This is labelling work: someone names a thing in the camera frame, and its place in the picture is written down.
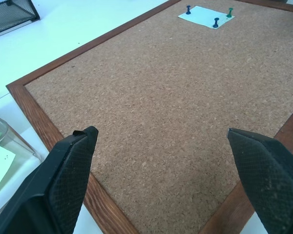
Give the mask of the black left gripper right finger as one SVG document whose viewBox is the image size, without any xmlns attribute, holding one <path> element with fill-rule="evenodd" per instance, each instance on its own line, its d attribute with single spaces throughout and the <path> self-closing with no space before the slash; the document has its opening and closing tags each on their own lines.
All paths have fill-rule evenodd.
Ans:
<svg viewBox="0 0 293 234">
<path fill-rule="evenodd" d="M 227 133 L 244 188 L 270 234 L 293 234 L 293 154 L 274 138 L 230 128 Z"/>
</svg>

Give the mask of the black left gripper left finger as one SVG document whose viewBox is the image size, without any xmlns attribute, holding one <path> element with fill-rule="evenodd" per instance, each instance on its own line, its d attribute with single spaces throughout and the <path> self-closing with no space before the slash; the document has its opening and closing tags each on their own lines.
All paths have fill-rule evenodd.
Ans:
<svg viewBox="0 0 293 234">
<path fill-rule="evenodd" d="M 0 234 L 71 234 L 84 201 L 98 130 L 58 141 L 0 214 Z"/>
</svg>

